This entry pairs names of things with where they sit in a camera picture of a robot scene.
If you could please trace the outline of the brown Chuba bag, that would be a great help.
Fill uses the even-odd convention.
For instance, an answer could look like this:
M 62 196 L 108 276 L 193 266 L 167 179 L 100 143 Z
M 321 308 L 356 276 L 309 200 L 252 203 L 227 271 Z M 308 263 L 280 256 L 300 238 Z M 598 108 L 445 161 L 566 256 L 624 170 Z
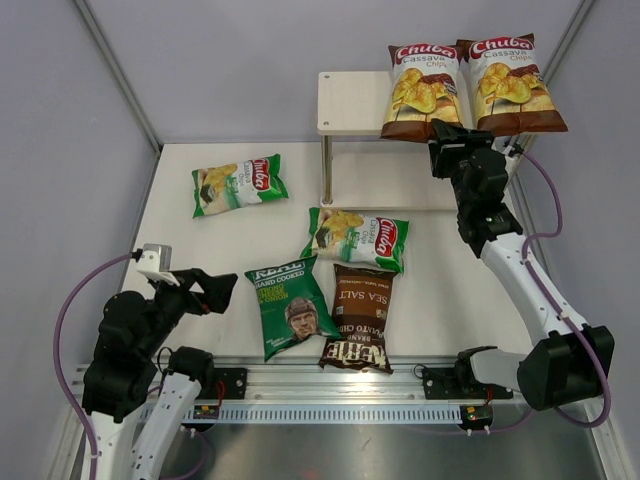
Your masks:
M 390 45 L 392 88 L 380 137 L 426 142 L 432 123 L 460 127 L 462 110 L 456 83 L 462 50 L 455 45 Z
M 566 132 L 540 72 L 532 33 L 459 39 L 469 66 L 475 128 L 494 136 Z

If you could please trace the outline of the brown Kettle sea salt bag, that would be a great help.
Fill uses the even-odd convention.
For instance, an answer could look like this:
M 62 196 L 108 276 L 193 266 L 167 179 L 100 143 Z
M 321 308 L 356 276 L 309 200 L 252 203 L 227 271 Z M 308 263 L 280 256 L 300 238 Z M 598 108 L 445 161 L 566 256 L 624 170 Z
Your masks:
M 391 374 L 385 329 L 396 274 L 336 264 L 334 275 L 332 320 L 340 338 L 325 343 L 318 365 Z

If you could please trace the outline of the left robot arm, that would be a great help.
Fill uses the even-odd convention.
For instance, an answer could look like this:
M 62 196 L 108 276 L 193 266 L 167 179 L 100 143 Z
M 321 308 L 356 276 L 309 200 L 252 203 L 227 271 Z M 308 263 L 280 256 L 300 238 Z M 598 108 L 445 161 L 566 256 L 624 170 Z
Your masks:
M 174 436 L 196 398 L 221 402 L 225 378 L 211 353 L 182 346 L 164 371 L 154 362 L 183 316 L 224 313 L 238 280 L 192 268 L 150 274 L 154 295 L 111 297 L 99 324 L 94 357 L 84 374 L 88 416 L 85 479 L 156 479 Z

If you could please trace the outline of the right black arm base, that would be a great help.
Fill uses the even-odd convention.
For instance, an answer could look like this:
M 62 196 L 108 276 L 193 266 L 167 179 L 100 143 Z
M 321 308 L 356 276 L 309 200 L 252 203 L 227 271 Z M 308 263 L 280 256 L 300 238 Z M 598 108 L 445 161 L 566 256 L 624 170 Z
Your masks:
M 427 400 L 509 400 L 512 391 L 498 385 L 461 383 L 453 368 L 435 368 L 419 364 L 414 369 L 421 380 Z

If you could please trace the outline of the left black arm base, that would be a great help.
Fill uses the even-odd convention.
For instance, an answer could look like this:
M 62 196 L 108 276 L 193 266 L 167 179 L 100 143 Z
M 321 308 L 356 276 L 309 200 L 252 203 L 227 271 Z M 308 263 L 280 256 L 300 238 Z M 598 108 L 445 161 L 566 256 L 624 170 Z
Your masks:
M 216 368 L 216 387 L 214 392 L 220 392 L 222 399 L 244 400 L 247 389 L 248 369 L 244 367 Z

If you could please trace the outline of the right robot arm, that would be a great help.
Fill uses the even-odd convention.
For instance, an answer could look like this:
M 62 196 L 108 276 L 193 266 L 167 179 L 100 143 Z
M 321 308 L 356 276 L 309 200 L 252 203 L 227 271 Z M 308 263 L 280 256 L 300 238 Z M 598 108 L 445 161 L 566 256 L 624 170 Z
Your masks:
M 530 336 L 526 354 L 486 346 L 459 353 L 454 384 L 476 396 L 488 384 L 521 393 L 536 411 L 591 398 L 603 401 L 602 424 L 611 410 L 608 373 L 614 338 L 604 326 L 592 327 L 561 295 L 537 261 L 531 244 L 504 203 L 509 180 L 506 154 L 494 149 L 488 131 L 470 130 L 442 120 L 431 123 L 431 172 L 452 185 L 462 240 L 500 281 Z

